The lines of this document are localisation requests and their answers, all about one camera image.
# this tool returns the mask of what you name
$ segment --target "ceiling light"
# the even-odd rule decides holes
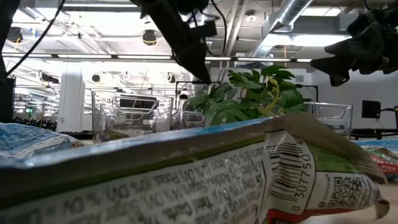
[[[205,60],[207,60],[207,61],[229,61],[229,60],[231,60],[231,58],[230,57],[206,57],[206,59]]]
[[[304,47],[325,47],[349,39],[343,35],[297,35],[292,39],[292,45]]]
[[[23,57],[21,53],[3,53],[3,57]],[[28,58],[52,57],[50,54],[30,54]]]
[[[64,7],[137,7],[135,4],[73,4],[65,3]]]
[[[246,17],[246,21],[248,22],[253,22],[257,19],[257,17],[255,16],[256,11],[253,9],[247,10],[245,15]]]
[[[142,60],[170,60],[171,56],[160,55],[118,55],[120,59],[142,59]]]
[[[297,59],[297,62],[310,63],[312,59]]]
[[[76,54],[76,55],[58,55],[60,58],[112,58],[110,55],[83,55],[83,54]]]
[[[240,57],[236,59],[240,62],[290,62],[291,59],[289,58],[244,58]]]

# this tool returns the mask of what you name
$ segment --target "barcode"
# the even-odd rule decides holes
[[[272,187],[270,195],[291,202],[297,202],[296,188],[302,170],[301,154],[303,151],[295,144],[283,143],[277,146],[267,146],[271,160]]]

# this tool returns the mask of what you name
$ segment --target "qr code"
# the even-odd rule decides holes
[[[362,182],[359,177],[335,177],[330,208],[354,208],[361,198]]]

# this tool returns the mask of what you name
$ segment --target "white pillar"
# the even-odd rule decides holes
[[[32,112],[30,112],[30,119],[37,119],[37,107],[32,107]]]
[[[62,72],[57,132],[82,132],[85,80],[80,63],[67,63]]]

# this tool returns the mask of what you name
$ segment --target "clear glass box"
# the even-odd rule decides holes
[[[170,131],[173,98],[94,91],[94,143]]]
[[[322,123],[329,126],[336,133],[349,138],[353,119],[353,106],[330,103],[305,102],[307,112]]]

